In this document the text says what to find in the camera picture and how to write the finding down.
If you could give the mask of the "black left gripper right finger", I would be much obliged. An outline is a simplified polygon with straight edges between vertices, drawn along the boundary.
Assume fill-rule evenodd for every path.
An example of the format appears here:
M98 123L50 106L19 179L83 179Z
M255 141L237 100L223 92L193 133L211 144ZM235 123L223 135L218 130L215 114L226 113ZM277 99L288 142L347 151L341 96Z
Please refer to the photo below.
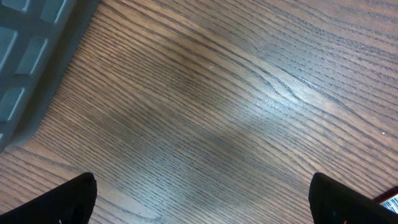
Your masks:
M321 172L313 175L308 200L316 224L397 224L396 213Z

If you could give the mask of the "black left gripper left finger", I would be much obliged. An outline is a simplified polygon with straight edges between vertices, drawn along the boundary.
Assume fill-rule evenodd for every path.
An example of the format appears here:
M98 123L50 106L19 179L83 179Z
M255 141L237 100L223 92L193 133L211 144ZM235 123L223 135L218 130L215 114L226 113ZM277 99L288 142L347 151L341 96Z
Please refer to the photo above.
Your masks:
M94 175L85 172L2 214L1 224L88 224L96 197Z

